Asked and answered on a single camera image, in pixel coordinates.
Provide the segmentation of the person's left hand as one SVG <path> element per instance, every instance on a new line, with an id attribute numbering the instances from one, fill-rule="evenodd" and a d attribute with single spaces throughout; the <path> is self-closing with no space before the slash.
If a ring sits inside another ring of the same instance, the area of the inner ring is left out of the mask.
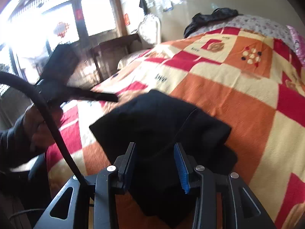
<path id="1" fill-rule="evenodd" d="M 55 143 L 44 118 L 34 104 L 24 113 L 23 128 L 34 149 L 45 151 Z"/>

